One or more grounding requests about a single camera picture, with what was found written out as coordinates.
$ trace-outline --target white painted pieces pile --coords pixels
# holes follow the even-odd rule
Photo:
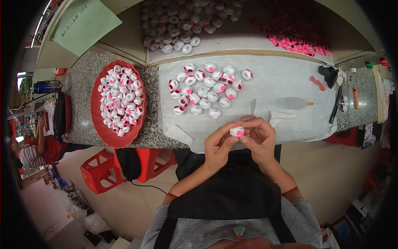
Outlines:
[[[146,0],[142,3],[141,27],[147,37],[144,46],[160,48],[169,54],[173,49],[188,55],[200,44],[193,36],[202,32],[212,34],[229,16],[239,20],[245,0]]]
[[[178,101],[178,105],[174,106],[176,115],[183,115],[189,103],[192,103],[190,110],[193,114],[200,115],[203,109],[208,109],[210,117],[218,118],[221,109],[212,108],[212,104],[218,101],[222,108],[229,108],[243,88],[242,80],[235,81],[233,67],[226,66],[219,71],[214,63],[209,62],[205,64],[205,71],[207,73],[196,70],[194,64],[188,63],[184,66],[184,72],[179,73],[176,79],[169,80],[170,96]],[[248,69],[244,69],[241,74],[245,80],[253,78]],[[203,85],[197,92],[193,92],[191,86],[197,82],[203,82]]]
[[[122,137],[144,113],[142,82],[131,68],[114,66],[101,78],[98,92],[103,123]]]

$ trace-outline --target hand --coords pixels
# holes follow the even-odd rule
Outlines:
[[[261,167],[267,167],[275,162],[275,129],[263,118],[253,115],[241,117],[245,135],[239,140],[251,150],[253,160]]]
[[[238,138],[229,135],[229,129],[238,127],[241,122],[230,122],[221,126],[205,139],[206,161],[204,166],[216,172],[225,166],[229,150],[239,141]]]
[[[44,127],[45,118],[43,116],[39,116],[39,120],[37,121],[37,125],[41,128]]]

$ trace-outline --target green paper sign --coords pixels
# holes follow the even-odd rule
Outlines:
[[[122,21],[100,0],[75,0],[62,14],[51,40],[81,56]]]

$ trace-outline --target plastic bag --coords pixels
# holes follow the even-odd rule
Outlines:
[[[98,213],[87,216],[84,220],[84,226],[94,235],[111,230],[109,224]]]
[[[87,216],[87,210],[83,210],[80,207],[76,206],[72,200],[68,199],[68,203],[66,205],[66,210],[72,217],[79,221],[80,223],[84,223],[84,219]]]

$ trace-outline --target plastic bottle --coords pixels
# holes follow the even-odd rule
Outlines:
[[[306,108],[307,106],[312,106],[314,104],[313,102],[308,102],[302,98],[297,97],[287,98],[286,103],[289,108],[293,110],[301,110]]]

